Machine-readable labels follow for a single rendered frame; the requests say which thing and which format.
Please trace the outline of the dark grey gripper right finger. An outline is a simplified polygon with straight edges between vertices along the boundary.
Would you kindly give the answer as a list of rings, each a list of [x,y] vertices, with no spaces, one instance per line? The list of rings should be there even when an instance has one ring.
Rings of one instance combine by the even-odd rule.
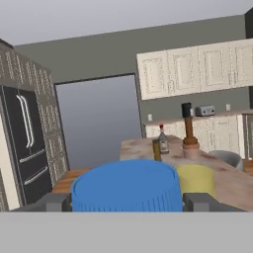
[[[220,203],[208,193],[185,193],[183,211],[241,211],[241,209]]]

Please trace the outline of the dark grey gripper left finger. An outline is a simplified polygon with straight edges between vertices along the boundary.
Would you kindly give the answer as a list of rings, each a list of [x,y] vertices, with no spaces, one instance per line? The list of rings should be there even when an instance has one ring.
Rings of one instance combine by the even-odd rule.
[[[37,202],[17,208],[15,211],[71,211],[71,195],[63,193],[48,193]]]

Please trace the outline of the jar with blue ribbed lid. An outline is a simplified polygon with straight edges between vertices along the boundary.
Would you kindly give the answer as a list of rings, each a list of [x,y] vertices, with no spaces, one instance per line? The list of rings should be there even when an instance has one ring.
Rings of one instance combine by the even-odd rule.
[[[74,211],[183,210],[176,169],[153,160],[118,161],[94,168],[72,183],[71,198]]]

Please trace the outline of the olive green bottle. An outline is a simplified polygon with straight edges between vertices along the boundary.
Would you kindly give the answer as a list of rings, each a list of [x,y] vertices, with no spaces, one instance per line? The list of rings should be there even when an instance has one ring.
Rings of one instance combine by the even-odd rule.
[[[154,160],[162,161],[161,153],[160,153],[160,143],[158,139],[152,140],[152,148],[153,148]]]

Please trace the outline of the clear bottle with red cap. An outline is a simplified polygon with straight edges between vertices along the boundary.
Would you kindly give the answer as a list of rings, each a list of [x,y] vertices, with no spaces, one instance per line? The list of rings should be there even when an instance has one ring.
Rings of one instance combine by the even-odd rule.
[[[160,134],[158,137],[160,143],[160,153],[161,154],[168,154],[169,153],[169,145],[168,145],[168,138],[164,132],[164,125],[160,125]]]

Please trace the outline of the grey patterned tall cabinet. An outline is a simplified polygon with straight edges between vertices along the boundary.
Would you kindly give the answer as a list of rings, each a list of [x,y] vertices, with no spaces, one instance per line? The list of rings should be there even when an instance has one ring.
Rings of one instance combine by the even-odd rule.
[[[0,39],[0,85],[34,91],[39,105],[52,188],[68,170],[59,108],[50,70]],[[0,171],[0,211],[10,211]]]

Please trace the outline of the pale yellow cylinder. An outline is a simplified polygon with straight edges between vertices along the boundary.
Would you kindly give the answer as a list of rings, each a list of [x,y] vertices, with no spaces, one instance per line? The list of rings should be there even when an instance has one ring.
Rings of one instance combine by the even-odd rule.
[[[210,167],[198,164],[184,164],[176,168],[180,179],[181,192],[207,193],[216,197],[214,174]]]

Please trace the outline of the grey round bowl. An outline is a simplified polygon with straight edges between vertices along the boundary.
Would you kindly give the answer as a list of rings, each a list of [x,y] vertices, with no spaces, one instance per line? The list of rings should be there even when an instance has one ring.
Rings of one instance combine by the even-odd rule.
[[[225,150],[213,150],[209,152],[209,155],[216,157],[219,160],[229,164],[237,170],[243,170],[243,160],[237,153]]]

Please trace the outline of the brown wooden mill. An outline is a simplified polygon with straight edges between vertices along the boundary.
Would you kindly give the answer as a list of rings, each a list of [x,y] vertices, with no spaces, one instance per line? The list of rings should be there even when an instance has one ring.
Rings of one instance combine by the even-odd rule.
[[[183,139],[184,156],[191,160],[198,160],[200,156],[200,145],[193,133],[192,118],[185,118],[186,136]]]

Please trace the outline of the white base cupboards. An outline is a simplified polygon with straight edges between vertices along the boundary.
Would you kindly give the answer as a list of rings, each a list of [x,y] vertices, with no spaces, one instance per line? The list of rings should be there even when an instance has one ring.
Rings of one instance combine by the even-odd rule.
[[[184,120],[164,123],[167,135],[181,139],[186,136]],[[194,136],[198,139],[201,150],[226,150],[245,158],[243,117],[241,114],[226,114],[213,117],[193,118]],[[145,127],[146,137],[157,137],[159,124]]]

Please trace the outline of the grey built-in appliance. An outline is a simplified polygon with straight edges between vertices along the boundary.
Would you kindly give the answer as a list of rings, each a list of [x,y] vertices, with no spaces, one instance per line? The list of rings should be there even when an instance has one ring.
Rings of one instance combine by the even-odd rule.
[[[245,158],[247,160],[252,160],[253,159],[253,115],[246,114],[243,116],[243,132],[244,132]]]

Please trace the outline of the silver toaster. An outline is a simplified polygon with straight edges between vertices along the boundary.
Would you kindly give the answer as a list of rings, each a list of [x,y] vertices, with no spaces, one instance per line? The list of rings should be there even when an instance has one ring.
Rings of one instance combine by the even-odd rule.
[[[215,115],[215,106],[199,106],[195,108],[195,115],[197,117],[209,117]]]

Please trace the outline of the dark tall unit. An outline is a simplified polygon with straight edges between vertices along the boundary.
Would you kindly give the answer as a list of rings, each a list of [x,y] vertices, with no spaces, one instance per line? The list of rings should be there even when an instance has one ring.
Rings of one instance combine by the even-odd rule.
[[[248,72],[249,72],[249,101],[250,108],[253,110],[253,7],[244,15],[245,36],[248,42]]]

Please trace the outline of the white wall cupboards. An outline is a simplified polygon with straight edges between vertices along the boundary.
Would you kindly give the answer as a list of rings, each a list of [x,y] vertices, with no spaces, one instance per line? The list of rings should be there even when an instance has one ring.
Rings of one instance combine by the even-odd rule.
[[[142,100],[249,87],[247,40],[136,56]]]

